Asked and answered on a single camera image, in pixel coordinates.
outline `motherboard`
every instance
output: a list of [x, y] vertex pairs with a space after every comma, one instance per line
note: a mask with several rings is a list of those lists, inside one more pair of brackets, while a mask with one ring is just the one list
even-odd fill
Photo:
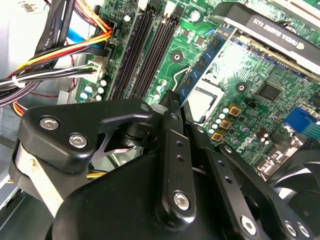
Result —
[[[99, 14], [113, 28], [103, 46], [109, 54], [88, 58], [104, 62], [104, 71], [80, 81], [76, 101], [142, 99], [152, 105], [176, 91], [212, 144], [232, 145], [268, 178], [305, 139], [320, 138], [320, 31], [280, 1], [226, 2], [105, 0]], [[317, 0], [305, 3], [320, 9]], [[232, 19], [235, 8], [252, 22]], [[308, 119], [305, 127], [297, 124], [300, 118]]]

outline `white wire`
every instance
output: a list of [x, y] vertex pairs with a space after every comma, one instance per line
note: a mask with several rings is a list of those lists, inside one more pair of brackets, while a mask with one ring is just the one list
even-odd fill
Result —
[[182, 69], [181, 71], [178, 71], [175, 75], [173, 75], [173, 80], [174, 80], [174, 82], [175, 82], [175, 85], [174, 85], [172, 91], [175, 91], [175, 90], [176, 90], [176, 87], [178, 86], [177, 76], [178, 76], [179, 74], [182, 74], [182, 73], [188, 71], [189, 69], [190, 69], [190, 67], [187, 67], [187, 68], [185, 68], [185, 69]]
[[[65, 68], [65, 69], [57, 70], [57, 71], [48, 71], [48, 72], [36, 73], [36, 74], [33, 74], [33, 75], [29, 75], [29, 76], [19, 77], [19, 78], [17, 78], [17, 80], [21, 81], [21, 80], [32, 79], [32, 78], [36, 78], [36, 77], [42, 77], [42, 76], [46, 76], [46, 75], [59, 74], [59, 73], [67, 72], [69, 70], [81, 69], [81, 68], [84, 68], [84, 67], [91, 67], [91, 66], [89, 64], [81, 65], [81, 66], [73, 66], [73, 67], [68, 67], [68, 68]], [[6, 84], [10, 84], [10, 83], [13, 83], [13, 82], [14, 82], [13, 80], [3, 81], [3, 82], [0, 82], [0, 86], [1, 85], [6, 85]]]

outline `ram slot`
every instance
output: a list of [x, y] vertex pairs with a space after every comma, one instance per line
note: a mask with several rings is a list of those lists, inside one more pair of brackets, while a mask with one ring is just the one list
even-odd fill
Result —
[[125, 49], [125, 55], [122, 58], [120, 69], [116, 76], [117, 84], [115, 85], [115, 91], [110, 99], [122, 99], [124, 98], [128, 85], [135, 72], [143, 49], [145, 48], [147, 39], [150, 35], [151, 29], [154, 25], [156, 10], [152, 6], [148, 6], [144, 11], [140, 11], [142, 14], [141, 19], [136, 21], [137, 31], [132, 31], [128, 45]]
[[135, 80], [130, 95], [131, 99], [143, 99], [147, 94], [178, 23], [179, 21], [175, 17], [170, 17], [168, 20], [160, 22], [147, 57], [144, 59], [138, 77]]

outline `white connector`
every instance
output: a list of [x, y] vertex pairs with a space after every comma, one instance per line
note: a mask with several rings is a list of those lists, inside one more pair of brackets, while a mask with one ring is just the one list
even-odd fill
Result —
[[92, 82], [97, 83], [99, 79], [106, 73], [105, 65], [106, 61], [101, 56], [95, 56], [92, 60], [88, 61], [88, 64], [95, 65], [96, 72], [92, 74], [88, 74], [85, 79]]

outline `screw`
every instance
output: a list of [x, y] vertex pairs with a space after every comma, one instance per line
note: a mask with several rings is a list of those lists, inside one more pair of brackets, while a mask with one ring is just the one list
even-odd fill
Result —
[[252, 236], [256, 235], [257, 229], [254, 223], [246, 216], [241, 216], [240, 218], [243, 228]]
[[190, 206], [189, 200], [186, 195], [184, 195], [182, 192], [176, 192], [173, 195], [174, 203], [181, 209], [181, 210], [187, 210]]
[[232, 150], [230, 147], [228, 146], [224, 146], [224, 149], [228, 152], [228, 153], [232, 153]]
[[310, 237], [308, 230], [299, 222], [298, 222], [298, 228], [303, 233], [303, 235], [305, 235], [307, 238]]
[[69, 137], [69, 143], [75, 148], [82, 149], [88, 144], [88, 141], [84, 136], [80, 134], [72, 134]]
[[145, 104], [141, 104], [141, 105], [140, 105], [140, 108], [141, 108], [142, 110], [146, 111], [146, 112], [149, 112], [149, 108], [148, 108], [148, 106], [145, 105]]
[[179, 119], [178, 116], [173, 112], [170, 115], [174, 120], [178, 120]]
[[289, 233], [291, 233], [292, 236], [294, 236], [294, 237], [297, 236], [296, 230], [288, 221], [285, 221], [284, 225], [285, 225], [286, 229], [289, 231]]
[[205, 130], [204, 130], [202, 127], [200, 127], [200, 126], [197, 126], [196, 128], [197, 128], [198, 131], [199, 131], [200, 133], [202, 133], [202, 134], [205, 132]]
[[40, 120], [40, 126], [47, 130], [56, 130], [59, 122], [51, 117], [44, 117]]

